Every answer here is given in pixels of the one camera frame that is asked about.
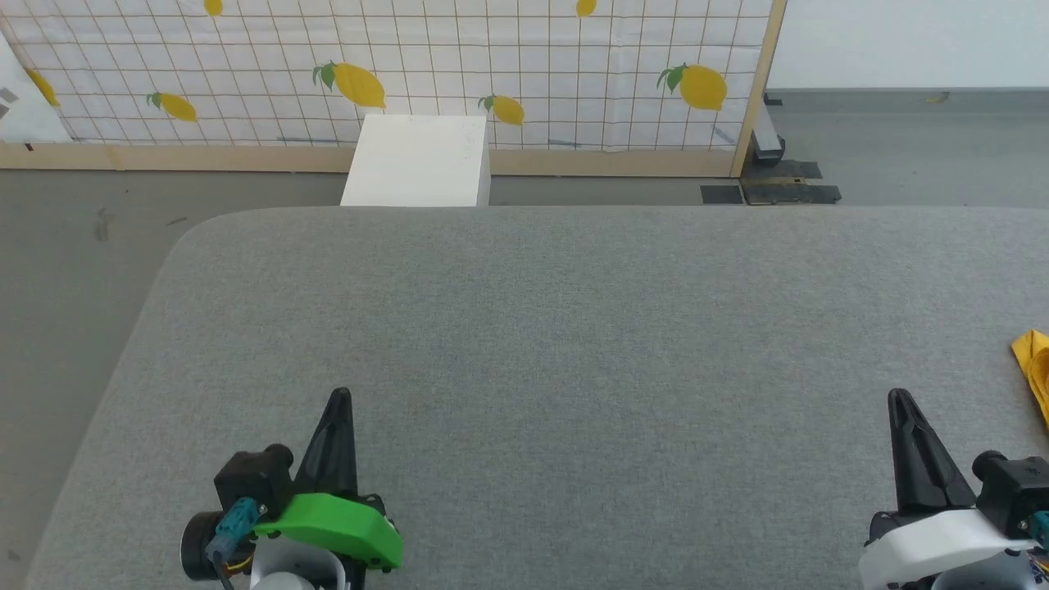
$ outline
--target gray fabric tabletop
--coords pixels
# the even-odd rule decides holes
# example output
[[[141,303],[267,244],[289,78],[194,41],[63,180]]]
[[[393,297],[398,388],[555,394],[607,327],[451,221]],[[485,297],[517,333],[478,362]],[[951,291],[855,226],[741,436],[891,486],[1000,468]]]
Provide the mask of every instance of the gray fabric tabletop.
[[[177,551],[212,477],[237,450],[301,456],[339,385],[361,490],[405,538],[369,588],[857,587],[894,507],[890,388],[966,472],[1049,450],[1009,350],[1049,331],[1047,228],[964,208],[219,217],[165,262],[28,587],[212,588]]]

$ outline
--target floor stain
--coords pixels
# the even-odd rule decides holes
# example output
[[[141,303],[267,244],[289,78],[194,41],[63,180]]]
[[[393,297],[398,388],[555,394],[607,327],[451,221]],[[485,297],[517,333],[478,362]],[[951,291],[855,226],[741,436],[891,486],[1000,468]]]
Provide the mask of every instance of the floor stain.
[[[109,224],[115,219],[115,215],[106,213],[106,208],[99,209],[94,215],[94,239],[95,241],[109,241]]]

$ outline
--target concrete floor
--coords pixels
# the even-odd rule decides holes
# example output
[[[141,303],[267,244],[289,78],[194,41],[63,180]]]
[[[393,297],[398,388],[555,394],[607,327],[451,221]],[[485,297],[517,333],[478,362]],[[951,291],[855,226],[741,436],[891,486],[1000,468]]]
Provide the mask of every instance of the concrete floor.
[[[841,206],[1049,207],[1049,115],[1041,108],[967,108],[959,100],[915,113],[784,98],[773,117],[788,157],[818,162],[840,187]],[[331,174],[0,171],[0,588],[21,586],[178,237],[222,213],[336,205],[343,183]],[[658,204],[699,204],[699,187],[679,178],[497,177],[492,202],[642,204],[639,194],[659,194]]]

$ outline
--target white box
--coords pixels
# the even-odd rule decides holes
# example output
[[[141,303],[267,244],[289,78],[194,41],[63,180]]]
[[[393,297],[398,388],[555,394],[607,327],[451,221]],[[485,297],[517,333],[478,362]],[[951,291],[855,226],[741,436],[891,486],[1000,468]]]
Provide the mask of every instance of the white box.
[[[487,124],[484,117],[367,115],[341,205],[487,206]]]

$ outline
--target yellow cloth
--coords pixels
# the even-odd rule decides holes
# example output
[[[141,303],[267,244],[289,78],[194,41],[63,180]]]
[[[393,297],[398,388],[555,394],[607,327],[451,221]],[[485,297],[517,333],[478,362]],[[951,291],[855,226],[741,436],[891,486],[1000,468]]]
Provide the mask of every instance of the yellow cloth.
[[[1031,330],[1012,343],[1020,370],[1031,384],[1031,393],[1042,406],[1042,418],[1049,426],[1049,336]]]

